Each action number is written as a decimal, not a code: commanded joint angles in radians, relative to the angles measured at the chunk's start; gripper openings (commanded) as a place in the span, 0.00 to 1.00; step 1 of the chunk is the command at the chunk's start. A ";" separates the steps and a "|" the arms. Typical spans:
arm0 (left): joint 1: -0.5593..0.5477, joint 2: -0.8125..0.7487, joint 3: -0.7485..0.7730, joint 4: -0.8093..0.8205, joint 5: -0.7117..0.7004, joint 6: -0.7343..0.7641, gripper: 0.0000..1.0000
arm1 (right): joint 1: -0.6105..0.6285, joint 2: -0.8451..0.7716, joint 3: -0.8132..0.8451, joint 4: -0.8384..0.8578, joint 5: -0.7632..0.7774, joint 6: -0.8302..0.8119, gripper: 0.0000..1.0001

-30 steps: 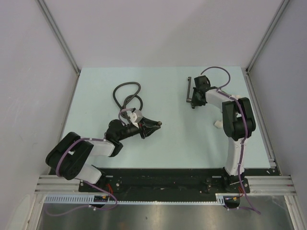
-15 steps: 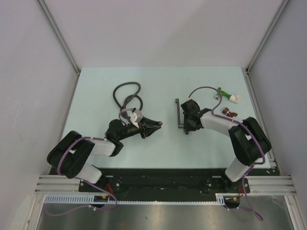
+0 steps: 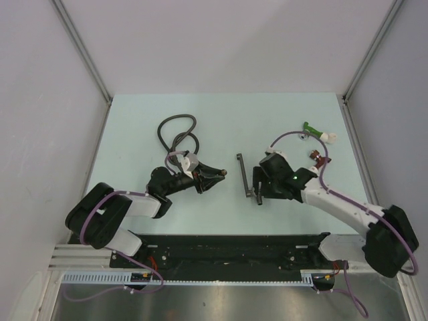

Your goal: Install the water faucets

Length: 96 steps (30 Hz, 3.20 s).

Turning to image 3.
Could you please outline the dark metal faucet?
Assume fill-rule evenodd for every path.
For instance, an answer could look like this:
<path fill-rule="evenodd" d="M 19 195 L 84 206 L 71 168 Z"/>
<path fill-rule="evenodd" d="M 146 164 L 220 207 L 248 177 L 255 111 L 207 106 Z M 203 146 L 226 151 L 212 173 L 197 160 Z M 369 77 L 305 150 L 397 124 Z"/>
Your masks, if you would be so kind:
<path fill-rule="evenodd" d="M 262 199 L 256 199 L 255 195 L 253 194 L 253 186 L 252 187 L 249 186 L 243 155 L 241 153 L 237 153 L 236 159 L 239 163 L 239 167 L 240 167 L 240 171 L 241 171 L 241 177 L 242 177 L 242 181 L 243 181 L 243 188 L 244 188 L 245 196 L 247 198 L 254 198 L 257 205 L 262 205 L 263 204 Z"/>

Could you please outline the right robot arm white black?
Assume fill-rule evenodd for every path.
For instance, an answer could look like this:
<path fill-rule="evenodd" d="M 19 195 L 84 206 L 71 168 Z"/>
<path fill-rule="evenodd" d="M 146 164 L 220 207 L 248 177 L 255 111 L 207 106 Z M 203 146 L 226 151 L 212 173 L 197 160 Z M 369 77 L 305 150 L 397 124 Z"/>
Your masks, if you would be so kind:
<path fill-rule="evenodd" d="M 318 208 L 361 235 L 367 264 L 381 275 L 393 278 L 404 265 L 414 262 L 419 241 L 405 211 L 392 205 L 385 209 L 354 199 L 324 186 L 316 167 L 293 170 L 286 158 L 271 152 L 253 168 L 253 191 L 263 199 L 287 199 Z"/>

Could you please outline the brown tap white elbow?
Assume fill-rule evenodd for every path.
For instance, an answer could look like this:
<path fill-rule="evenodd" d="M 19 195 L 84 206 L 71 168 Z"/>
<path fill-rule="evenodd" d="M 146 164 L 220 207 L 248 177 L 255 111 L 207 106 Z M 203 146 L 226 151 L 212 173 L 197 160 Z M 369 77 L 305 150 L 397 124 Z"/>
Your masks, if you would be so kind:
<path fill-rule="evenodd" d="M 326 163 L 330 163 L 332 161 L 331 158 L 322 156 L 318 150 L 313 150 L 309 157 L 315 162 L 314 167 L 317 170 L 320 170 Z"/>

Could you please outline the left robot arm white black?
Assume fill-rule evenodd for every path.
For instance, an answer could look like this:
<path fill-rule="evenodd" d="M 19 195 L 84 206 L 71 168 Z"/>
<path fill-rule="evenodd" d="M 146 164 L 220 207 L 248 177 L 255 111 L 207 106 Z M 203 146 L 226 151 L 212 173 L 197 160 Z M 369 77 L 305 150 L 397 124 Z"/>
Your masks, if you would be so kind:
<path fill-rule="evenodd" d="M 150 174 L 146 192 L 119 191 L 106 183 L 98 183 L 68 213 L 65 226 L 79 237 L 82 245 L 94 249 L 112 249 L 124 254 L 133 267 L 144 265 L 148 252 L 133 232 L 121 228 L 126 216 L 160 219 L 173 202 L 169 195 L 194 188 L 202 194 L 225 179 L 225 169 L 203 163 L 191 171 L 172 174 L 166 167 L 157 167 Z"/>

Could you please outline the green tap white elbow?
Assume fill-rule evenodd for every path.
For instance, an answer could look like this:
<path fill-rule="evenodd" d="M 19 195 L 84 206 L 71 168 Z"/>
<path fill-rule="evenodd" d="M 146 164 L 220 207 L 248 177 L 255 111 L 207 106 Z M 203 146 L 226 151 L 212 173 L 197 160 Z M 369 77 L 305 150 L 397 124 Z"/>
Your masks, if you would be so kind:
<path fill-rule="evenodd" d="M 327 133 L 316 130 L 314 127 L 310 126 L 308 122 L 303 123 L 302 130 L 304 133 L 298 135 L 301 140 L 307 140 L 311 134 L 318 137 L 326 144 L 334 144 L 337 140 L 337 135 L 335 133 Z"/>

